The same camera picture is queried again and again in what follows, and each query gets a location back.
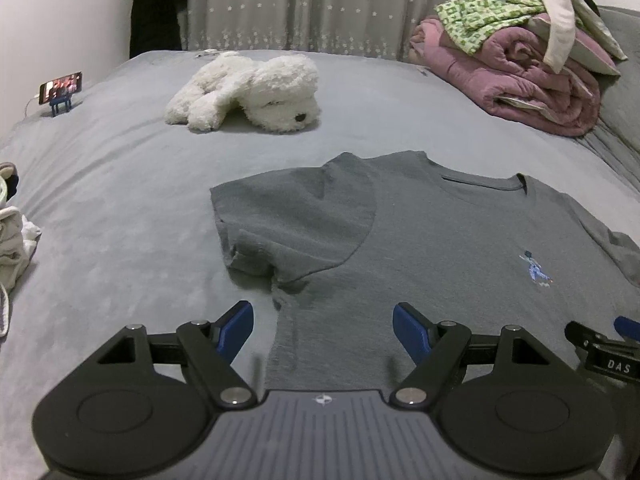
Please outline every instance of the blue gripper pad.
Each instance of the blue gripper pad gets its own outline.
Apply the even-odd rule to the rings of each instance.
[[[248,301],[242,303],[233,317],[220,328],[216,350],[228,363],[236,358],[242,345],[254,331],[254,308]]]
[[[613,328],[616,329],[622,337],[628,337],[635,341],[640,341],[640,323],[633,321],[628,317],[617,317],[613,322]]]
[[[419,364],[431,351],[427,328],[418,323],[400,305],[394,307],[392,322],[398,341],[414,364]]]

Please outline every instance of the green patterned cloth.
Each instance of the green patterned cloth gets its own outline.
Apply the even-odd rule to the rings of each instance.
[[[470,56],[497,30],[546,12],[542,0],[449,0],[435,10],[453,42]]]

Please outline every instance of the pile of clothes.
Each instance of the pile of clothes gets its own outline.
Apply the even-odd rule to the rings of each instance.
[[[0,338],[9,330],[8,293],[29,265],[41,234],[17,207],[6,205],[17,187],[15,165],[0,163]]]
[[[449,0],[416,27],[410,60],[491,115],[561,136],[598,118],[590,72],[626,59],[593,0]]]

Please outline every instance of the stuffed toy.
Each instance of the stuffed toy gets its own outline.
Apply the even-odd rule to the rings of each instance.
[[[302,54],[262,62],[223,52],[169,101],[164,118],[208,132],[219,129],[229,110],[241,107],[265,130],[292,132],[318,118],[317,88],[318,69]]]

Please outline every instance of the pillow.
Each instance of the pillow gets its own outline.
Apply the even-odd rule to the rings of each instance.
[[[549,39],[550,19],[548,14],[538,14],[524,26],[545,41]],[[580,28],[575,29],[574,46],[569,57],[580,63],[587,70],[606,75],[620,75],[609,54]]]

